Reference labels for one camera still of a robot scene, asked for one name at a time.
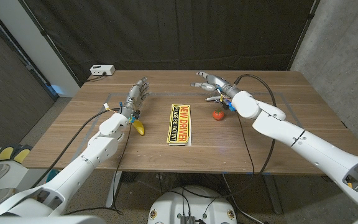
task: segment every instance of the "red tomato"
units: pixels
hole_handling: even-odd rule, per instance
[[[221,110],[214,110],[214,113],[212,113],[212,116],[215,120],[220,121],[223,118],[223,111]]]

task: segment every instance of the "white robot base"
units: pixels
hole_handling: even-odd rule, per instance
[[[219,196],[211,189],[186,186],[186,189],[206,196]],[[149,213],[148,224],[195,223],[202,220],[208,224],[236,224],[237,219],[231,204],[224,198],[203,198],[177,187],[157,199]]]

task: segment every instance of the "black curtain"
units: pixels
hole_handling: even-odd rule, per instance
[[[84,83],[118,70],[286,70],[313,0],[25,0]]]

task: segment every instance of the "robotic arm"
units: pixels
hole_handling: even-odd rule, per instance
[[[87,148],[69,163],[50,182],[19,192],[0,204],[0,216],[20,217],[58,216],[92,171],[117,151],[126,126],[139,115],[143,100],[149,95],[147,78],[139,80],[130,90],[119,113],[103,122],[99,131],[89,140]]]
[[[246,91],[240,91],[224,79],[205,72],[197,75],[207,83],[192,86],[215,91],[232,98],[229,106],[247,119],[254,119],[252,127],[270,138],[291,147],[307,161],[323,171],[358,204],[358,157],[344,152],[325,140],[294,124],[285,121],[285,113],[271,105],[253,99]]]

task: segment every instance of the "wooden table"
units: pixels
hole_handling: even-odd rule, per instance
[[[311,87],[299,72],[205,71],[233,83],[243,73],[259,76],[275,93],[277,106],[287,120],[302,126],[344,151],[358,156],[358,140],[341,123],[334,111]],[[119,107],[131,86],[147,77],[152,94],[144,101],[140,120],[145,135],[132,128],[120,170],[152,172],[210,172],[248,173],[250,158],[242,137],[236,113],[225,111],[222,121],[215,121],[212,112],[219,104],[205,102],[211,93],[190,86],[203,82],[196,71],[116,71],[111,77],[85,83],[60,116],[34,146],[24,160],[28,168],[46,168],[55,160],[80,126],[103,109],[103,103]],[[238,85],[260,101],[271,103],[265,87],[254,79],[243,78]],[[191,105],[192,146],[168,146],[166,143],[171,104]],[[73,141],[55,167],[64,168],[79,155],[99,125],[112,113],[105,113],[90,122]],[[263,166],[271,140],[252,128],[252,120],[241,118],[244,136],[255,170]],[[117,153],[100,164],[100,169],[115,169],[126,139],[120,142]],[[271,160],[265,169],[271,174],[322,174],[295,151],[276,142]]]

